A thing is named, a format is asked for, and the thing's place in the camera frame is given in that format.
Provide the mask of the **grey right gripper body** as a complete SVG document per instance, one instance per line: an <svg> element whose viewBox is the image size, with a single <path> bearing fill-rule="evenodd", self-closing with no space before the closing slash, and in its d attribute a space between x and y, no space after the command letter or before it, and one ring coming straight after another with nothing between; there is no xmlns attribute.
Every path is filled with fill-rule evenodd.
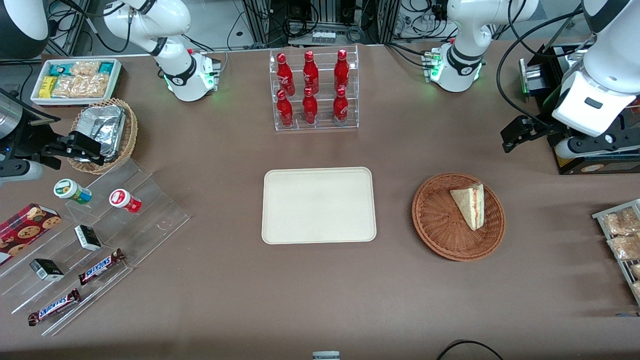
<svg viewBox="0 0 640 360"><path fill-rule="evenodd" d="M32 105L1 91L1 153L5 160L30 160L51 169L59 169L61 160L44 153L45 147L58 140L52 123L60 117L40 111Z"/></svg>

